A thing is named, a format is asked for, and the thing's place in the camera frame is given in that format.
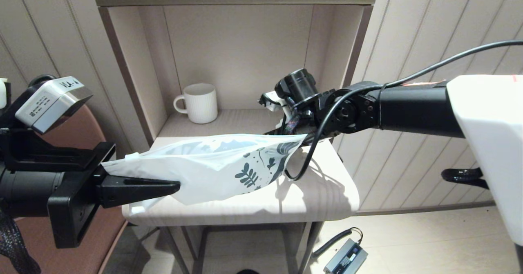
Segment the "light wooden shelf desk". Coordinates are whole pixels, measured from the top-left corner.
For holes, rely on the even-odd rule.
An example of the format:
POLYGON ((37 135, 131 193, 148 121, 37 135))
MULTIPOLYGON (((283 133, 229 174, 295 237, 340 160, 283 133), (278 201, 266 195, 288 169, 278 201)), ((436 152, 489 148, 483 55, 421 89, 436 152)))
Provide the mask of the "light wooden shelf desk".
MULTIPOLYGON (((377 0, 95 0, 137 113, 153 149, 172 142, 228 133, 264 133, 280 113, 257 104, 261 93, 291 71, 306 68, 320 91, 351 83, 377 0), (185 87, 215 86, 217 119, 194 124, 173 107, 185 87)), ((292 273, 308 265, 327 220, 358 210, 355 184, 328 141, 307 174, 281 177, 267 188, 223 201, 186 206, 171 196, 145 212, 123 215, 158 227, 184 273, 201 272, 207 233, 226 229, 298 231, 287 254, 292 273)))

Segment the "white floral zip pouch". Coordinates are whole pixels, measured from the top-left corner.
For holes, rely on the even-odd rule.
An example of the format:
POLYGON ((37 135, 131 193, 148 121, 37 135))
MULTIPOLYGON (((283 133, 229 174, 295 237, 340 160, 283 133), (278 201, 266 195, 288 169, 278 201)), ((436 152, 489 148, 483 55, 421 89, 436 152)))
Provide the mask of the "white floral zip pouch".
POLYGON ((228 134, 190 138, 103 163, 114 176, 178 181, 185 205, 265 188, 282 175, 306 135, 228 134))

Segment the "white ribbed ceramic mug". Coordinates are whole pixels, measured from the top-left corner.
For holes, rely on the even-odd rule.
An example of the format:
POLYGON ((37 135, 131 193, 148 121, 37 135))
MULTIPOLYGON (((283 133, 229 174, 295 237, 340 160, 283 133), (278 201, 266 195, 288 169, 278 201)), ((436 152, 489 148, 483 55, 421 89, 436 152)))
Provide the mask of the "white ribbed ceramic mug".
POLYGON ((217 92, 214 85, 197 83, 185 87, 173 101, 173 107, 188 116, 194 124, 207 124, 218 116, 217 92))

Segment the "brown upholstered chair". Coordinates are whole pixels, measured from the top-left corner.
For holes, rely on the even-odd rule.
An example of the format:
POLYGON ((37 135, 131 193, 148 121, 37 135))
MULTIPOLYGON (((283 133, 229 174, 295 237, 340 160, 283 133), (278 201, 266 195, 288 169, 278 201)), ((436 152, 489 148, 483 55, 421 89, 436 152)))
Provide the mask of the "brown upholstered chair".
MULTIPOLYGON (((106 141, 87 106, 42 138, 58 147, 81 149, 93 149, 99 142, 106 141)), ((128 224, 120 207, 100 208, 79 247, 57 249, 48 218, 17 218, 15 222, 41 274, 102 274, 128 224)))

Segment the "grey power adapter box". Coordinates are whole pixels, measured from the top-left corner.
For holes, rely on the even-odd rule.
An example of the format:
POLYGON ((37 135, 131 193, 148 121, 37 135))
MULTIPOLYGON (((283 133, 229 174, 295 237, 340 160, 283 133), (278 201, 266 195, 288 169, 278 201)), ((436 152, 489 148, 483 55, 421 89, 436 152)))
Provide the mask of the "grey power adapter box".
POLYGON ((348 239, 323 268, 325 274, 357 274, 366 261, 366 252, 359 243, 348 239))

